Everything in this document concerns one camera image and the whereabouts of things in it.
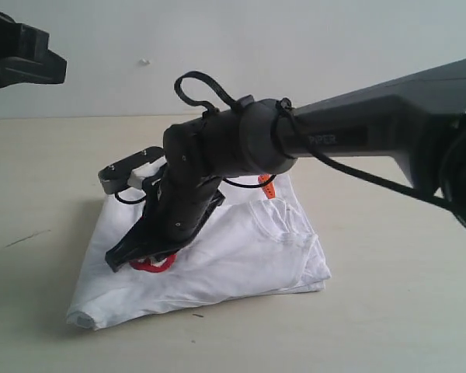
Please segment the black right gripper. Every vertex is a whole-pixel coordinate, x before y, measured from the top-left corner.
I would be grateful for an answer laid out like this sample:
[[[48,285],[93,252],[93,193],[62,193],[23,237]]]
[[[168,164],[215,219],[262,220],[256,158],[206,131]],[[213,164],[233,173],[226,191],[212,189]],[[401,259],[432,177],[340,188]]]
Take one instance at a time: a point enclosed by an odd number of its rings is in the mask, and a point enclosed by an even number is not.
[[[161,262],[190,244],[216,206],[224,199],[221,178],[211,177],[197,185],[181,184],[165,174],[153,201],[146,203],[143,217],[105,254],[116,273],[127,263]]]

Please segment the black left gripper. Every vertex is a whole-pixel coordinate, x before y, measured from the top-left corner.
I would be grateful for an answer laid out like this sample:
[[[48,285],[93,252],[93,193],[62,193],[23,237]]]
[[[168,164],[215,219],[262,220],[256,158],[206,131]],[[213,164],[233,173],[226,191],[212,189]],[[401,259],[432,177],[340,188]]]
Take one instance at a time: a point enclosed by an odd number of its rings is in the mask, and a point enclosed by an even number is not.
[[[48,49],[47,32],[0,12],[0,89],[11,85],[59,85],[68,63]]]

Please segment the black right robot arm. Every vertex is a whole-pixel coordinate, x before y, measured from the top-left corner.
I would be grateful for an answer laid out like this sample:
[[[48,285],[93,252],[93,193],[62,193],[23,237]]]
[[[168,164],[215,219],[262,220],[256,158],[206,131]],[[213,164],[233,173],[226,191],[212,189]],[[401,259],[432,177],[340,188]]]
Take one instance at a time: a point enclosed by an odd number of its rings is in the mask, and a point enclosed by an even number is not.
[[[143,190],[142,216],[106,252],[113,271],[165,260],[190,244],[224,196],[221,183],[288,171],[312,157],[357,179],[449,211],[466,228],[466,58],[317,103],[234,99],[209,75],[190,71],[226,104],[174,124],[162,145],[99,172],[104,191]]]

